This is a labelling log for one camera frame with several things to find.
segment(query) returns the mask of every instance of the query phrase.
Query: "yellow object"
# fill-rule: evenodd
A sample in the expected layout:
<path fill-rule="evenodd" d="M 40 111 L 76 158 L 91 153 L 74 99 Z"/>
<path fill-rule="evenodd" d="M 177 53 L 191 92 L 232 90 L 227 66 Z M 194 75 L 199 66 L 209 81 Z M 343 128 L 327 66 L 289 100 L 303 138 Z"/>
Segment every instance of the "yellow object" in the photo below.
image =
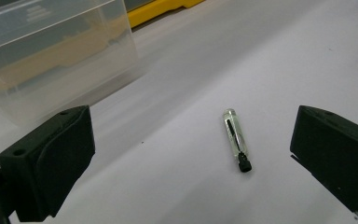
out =
<path fill-rule="evenodd" d="M 204 0 L 155 0 L 128 13 L 131 28 L 179 7 L 193 7 Z"/>

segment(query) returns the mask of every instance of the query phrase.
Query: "white table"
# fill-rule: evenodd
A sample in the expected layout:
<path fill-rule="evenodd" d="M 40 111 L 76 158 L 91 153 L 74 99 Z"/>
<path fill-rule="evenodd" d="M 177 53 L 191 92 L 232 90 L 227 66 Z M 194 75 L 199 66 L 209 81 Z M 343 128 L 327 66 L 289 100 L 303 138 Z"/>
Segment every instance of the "white table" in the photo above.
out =
<path fill-rule="evenodd" d="M 299 105 L 358 123 L 358 0 L 206 0 L 134 40 L 138 78 L 91 108 L 96 155 L 46 223 L 358 223 L 289 150 Z M 0 151 L 32 128 L 0 116 Z"/>

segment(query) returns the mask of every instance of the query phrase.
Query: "clear plastic container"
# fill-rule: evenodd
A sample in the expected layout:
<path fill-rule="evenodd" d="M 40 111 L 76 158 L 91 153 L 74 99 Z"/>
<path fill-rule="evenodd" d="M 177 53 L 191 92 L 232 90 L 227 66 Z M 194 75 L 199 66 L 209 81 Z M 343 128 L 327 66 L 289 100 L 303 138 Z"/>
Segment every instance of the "clear plastic container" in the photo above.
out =
<path fill-rule="evenodd" d="M 135 60 L 123 0 L 0 7 L 0 109 L 17 123 L 57 112 Z"/>

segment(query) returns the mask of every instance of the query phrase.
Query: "screw hole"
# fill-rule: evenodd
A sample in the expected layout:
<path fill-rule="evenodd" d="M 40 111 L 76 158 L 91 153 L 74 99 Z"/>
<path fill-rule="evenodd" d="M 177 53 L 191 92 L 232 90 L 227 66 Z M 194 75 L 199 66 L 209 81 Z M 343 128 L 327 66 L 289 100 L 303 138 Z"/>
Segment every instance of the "screw hole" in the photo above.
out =
<path fill-rule="evenodd" d="M 25 153 L 25 149 L 17 149 L 13 152 L 13 155 L 20 156 Z"/>

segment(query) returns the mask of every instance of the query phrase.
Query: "black pen tip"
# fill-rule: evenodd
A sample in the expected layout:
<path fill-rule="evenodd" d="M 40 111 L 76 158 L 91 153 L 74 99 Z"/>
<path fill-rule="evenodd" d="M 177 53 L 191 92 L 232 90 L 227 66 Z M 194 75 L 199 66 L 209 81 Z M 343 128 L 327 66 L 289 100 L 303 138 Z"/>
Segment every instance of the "black pen tip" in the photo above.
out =
<path fill-rule="evenodd" d="M 240 153 L 240 155 L 238 155 L 238 161 L 241 172 L 246 173 L 252 170 L 252 165 L 248 161 L 248 158 L 245 156 L 245 154 Z"/>

